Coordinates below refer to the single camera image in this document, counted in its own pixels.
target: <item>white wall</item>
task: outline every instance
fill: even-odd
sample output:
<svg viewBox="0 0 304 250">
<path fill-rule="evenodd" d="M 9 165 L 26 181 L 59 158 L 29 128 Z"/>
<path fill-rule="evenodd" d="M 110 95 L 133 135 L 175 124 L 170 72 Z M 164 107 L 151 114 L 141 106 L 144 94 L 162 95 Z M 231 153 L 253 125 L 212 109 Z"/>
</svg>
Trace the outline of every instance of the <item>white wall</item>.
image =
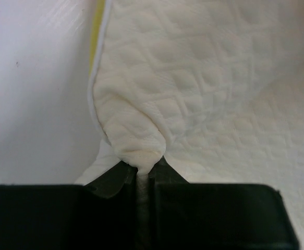
<svg viewBox="0 0 304 250">
<path fill-rule="evenodd" d="M 87 106 L 94 0 L 0 0 L 0 183 L 73 182 L 100 138 Z"/>
</svg>

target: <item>yellow edge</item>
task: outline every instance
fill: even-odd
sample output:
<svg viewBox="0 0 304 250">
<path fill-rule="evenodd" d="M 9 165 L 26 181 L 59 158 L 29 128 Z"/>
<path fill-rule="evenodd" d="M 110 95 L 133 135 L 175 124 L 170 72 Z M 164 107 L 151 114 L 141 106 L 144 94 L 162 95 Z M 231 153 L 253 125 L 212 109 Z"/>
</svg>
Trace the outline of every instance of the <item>yellow edge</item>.
<svg viewBox="0 0 304 250">
<path fill-rule="evenodd" d="M 99 30 L 102 23 L 104 6 L 105 6 L 105 0 L 97 0 L 96 11 L 93 17 L 93 25 L 91 30 L 89 74 L 93 67 L 94 57 L 96 54 L 96 47 L 98 45 Z"/>
</svg>

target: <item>white surface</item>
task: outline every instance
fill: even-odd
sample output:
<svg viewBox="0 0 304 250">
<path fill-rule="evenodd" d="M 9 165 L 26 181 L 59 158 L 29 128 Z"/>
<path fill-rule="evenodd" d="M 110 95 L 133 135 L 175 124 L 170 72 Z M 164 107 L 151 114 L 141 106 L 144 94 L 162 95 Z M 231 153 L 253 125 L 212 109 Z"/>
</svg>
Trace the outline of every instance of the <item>white surface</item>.
<svg viewBox="0 0 304 250">
<path fill-rule="evenodd" d="M 0 0 L 0 183 L 73 182 L 100 137 L 87 105 L 93 0 Z"/>
<path fill-rule="evenodd" d="M 140 172 L 279 189 L 304 249 L 304 0 L 251 2 L 114 1 L 94 104 Z"/>
</svg>

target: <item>quilted texture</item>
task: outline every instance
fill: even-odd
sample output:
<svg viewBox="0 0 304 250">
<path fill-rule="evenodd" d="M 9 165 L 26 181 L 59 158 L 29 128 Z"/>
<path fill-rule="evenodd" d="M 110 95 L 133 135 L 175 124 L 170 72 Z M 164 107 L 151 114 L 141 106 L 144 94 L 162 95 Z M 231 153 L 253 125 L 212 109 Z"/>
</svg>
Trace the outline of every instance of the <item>quilted texture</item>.
<svg viewBox="0 0 304 250">
<path fill-rule="evenodd" d="M 114 1 L 94 107 L 140 174 L 165 155 L 189 181 L 282 190 L 304 243 L 304 72 L 280 80 L 303 62 L 304 0 Z"/>
<path fill-rule="evenodd" d="M 148 172 L 303 60 L 304 0 L 114 1 L 96 113 L 115 154 Z"/>
</svg>

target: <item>black plastic holder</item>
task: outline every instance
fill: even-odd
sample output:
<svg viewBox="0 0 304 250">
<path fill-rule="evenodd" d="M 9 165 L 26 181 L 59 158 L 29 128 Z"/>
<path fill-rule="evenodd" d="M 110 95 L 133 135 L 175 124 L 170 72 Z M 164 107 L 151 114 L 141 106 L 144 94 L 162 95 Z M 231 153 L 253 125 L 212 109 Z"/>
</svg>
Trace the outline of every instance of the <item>black plastic holder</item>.
<svg viewBox="0 0 304 250">
<path fill-rule="evenodd" d="M 0 185 L 0 250 L 134 249 L 136 175 L 120 162 L 86 186 Z M 269 186 L 191 184 L 164 158 L 148 185 L 154 249 L 299 249 Z"/>
</svg>

